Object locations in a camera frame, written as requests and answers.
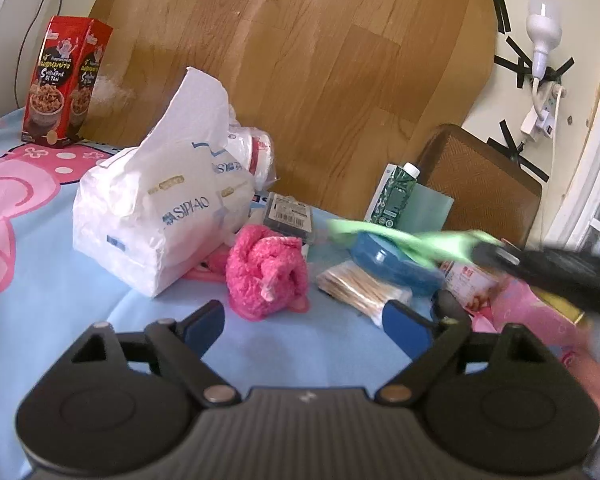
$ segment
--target blue container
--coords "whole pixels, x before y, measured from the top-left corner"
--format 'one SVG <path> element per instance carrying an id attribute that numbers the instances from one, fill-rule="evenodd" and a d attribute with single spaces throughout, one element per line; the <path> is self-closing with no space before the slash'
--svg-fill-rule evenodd
<path id="1" fill-rule="evenodd" d="M 378 235 L 358 233 L 350 252 L 353 260 L 366 272 L 384 282 L 408 286 L 414 296 L 430 298 L 445 281 L 441 270 L 417 264 L 392 241 Z"/>

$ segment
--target cartoon print tablecloth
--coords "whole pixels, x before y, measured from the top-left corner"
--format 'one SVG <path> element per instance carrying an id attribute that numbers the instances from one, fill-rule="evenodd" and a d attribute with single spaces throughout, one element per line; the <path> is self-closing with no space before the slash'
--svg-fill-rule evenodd
<path id="1" fill-rule="evenodd" d="M 0 480 L 28 466 L 14 432 L 19 402 L 59 355 L 97 320 L 142 330 L 160 317 L 182 319 L 211 299 L 226 303 L 222 283 L 181 279 L 151 300 L 130 290 L 72 248 L 76 182 L 116 150 L 81 143 L 62 150 L 22 144 L 22 110 L 0 119 Z M 318 226 L 329 215 L 316 211 Z M 309 261 L 346 258 L 315 246 Z M 281 312 L 249 322 L 226 310 L 224 333 L 205 361 L 245 395 L 252 386 L 365 386 L 389 380 L 408 358 L 357 311 L 315 286 L 306 313 Z"/>

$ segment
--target red box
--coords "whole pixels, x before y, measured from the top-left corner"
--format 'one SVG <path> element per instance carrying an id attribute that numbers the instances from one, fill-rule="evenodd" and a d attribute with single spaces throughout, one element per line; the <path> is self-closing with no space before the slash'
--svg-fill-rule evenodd
<path id="1" fill-rule="evenodd" d="M 31 78 L 22 140 L 50 148 L 80 140 L 78 131 L 112 31 L 92 18 L 51 18 Z"/>

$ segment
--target light bulb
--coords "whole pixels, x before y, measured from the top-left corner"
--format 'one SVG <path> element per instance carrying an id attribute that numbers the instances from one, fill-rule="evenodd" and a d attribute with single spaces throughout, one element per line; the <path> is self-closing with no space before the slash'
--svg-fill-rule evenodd
<path id="1" fill-rule="evenodd" d="M 526 33 L 534 44 L 534 62 L 531 68 L 534 78 L 542 79 L 546 71 L 549 53 L 560 44 L 560 7 L 551 0 L 529 0 L 526 17 Z"/>

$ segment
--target wooden floor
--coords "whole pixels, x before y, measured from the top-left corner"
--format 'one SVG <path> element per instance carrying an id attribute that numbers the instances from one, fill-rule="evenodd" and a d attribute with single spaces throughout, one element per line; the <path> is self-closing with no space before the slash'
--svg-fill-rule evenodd
<path id="1" fill-rule="evenodd" d="M 139 143 L 195 66 L 272 135 L 277 190 L 348 218 L 387 162 L 464 120 L 496 36 L 491 0 L 97 0 L 91 15 L 114 33 L 87 138 Z"/>

